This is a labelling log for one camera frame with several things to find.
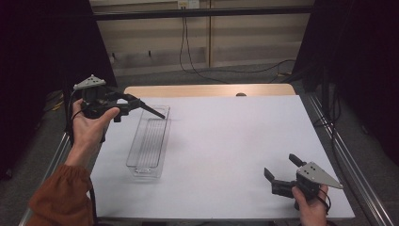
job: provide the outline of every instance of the white tabletop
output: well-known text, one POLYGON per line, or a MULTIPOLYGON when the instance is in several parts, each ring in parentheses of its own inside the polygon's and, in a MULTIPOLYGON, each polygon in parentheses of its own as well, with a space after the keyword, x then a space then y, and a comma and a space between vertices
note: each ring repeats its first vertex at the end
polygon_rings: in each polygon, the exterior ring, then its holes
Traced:
MULTIPOLYGON (((167 152, 159 179, 138 181, 126 167, 141 109, 111 122, 91 174, 100 218, 298 218, 294 200, 273 195, 263 176, 295 179, 290 153, 336 174, 298 96, 143 98, 169 105, 167 152)), ((329 218, 353 218, 330 188, 329 218)))

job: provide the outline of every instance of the clear plastic container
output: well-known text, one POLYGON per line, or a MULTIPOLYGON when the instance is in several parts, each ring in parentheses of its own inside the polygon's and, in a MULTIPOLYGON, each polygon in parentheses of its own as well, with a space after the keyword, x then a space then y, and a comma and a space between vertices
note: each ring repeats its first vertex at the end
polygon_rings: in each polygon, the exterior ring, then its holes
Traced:
POLYGON ((169 106, 151 106, 164 119, 143 110, 126 166, 135 177, 158 178, 162 174, 168 143, 169 106))

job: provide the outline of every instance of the human hand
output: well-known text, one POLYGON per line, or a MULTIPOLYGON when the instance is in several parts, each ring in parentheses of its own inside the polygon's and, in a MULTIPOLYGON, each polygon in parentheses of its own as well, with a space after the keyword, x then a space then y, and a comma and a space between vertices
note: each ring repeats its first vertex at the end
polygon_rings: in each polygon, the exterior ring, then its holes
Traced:
MULTIPOLYGON (((325 201, 328 186, 321 185, 318 196, 325 201)), ((326 207, 317 199, 306 201, 305 195, 296 186, 292 189, 296 202, 299 205, 300 221, 303 226, 325 226, 327 225, 326 207)))
POLYGON ((97 153, 104 128, 114 119, 120 109, 113 107, 107 110, 99 119, 88 119, 81 112, 80 99, 73 103, 73 139, 74 143, 65 165, 86 167, 92 155, 97 153))

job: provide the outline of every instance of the orange sleeve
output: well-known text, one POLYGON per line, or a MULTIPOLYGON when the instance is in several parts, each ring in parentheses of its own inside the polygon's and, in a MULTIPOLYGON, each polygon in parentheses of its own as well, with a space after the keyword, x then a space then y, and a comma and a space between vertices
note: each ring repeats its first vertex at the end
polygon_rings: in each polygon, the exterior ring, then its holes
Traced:
POLYGON ((27 225, 93 225, 91 188, 85 168, 59 166, 31 198, 27 225))

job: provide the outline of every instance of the finger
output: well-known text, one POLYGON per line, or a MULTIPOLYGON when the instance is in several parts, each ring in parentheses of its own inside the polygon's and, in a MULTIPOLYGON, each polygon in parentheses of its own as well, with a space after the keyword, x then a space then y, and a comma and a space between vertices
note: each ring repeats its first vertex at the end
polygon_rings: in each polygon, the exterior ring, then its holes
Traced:
POLYGON ((322 200, 326 200, 326 197, 327 197, 327 192, 328 192, 328 186, 326 186, 326 185, 321 185, 320 186, 320 191, 319 191, 319 197, 322 199, 322 200))
POLYGON ((83 99, 79 99, 73 103, 73 115, 82 110, 83 99))
POLYGON ((296 202, 298 202, 299 209, 304 210, 304 208, 308 208, 308 203, 306 202, 305 195, 302 193, 302 191, 296 186, 293 187, 292 191, 296 202))
POLYGON ((114 119, 120 113, 120 109, 118 107, 112 107, 104 112, 104 114, 99 118, 101 124, 106 125, 112 119, 114 119))

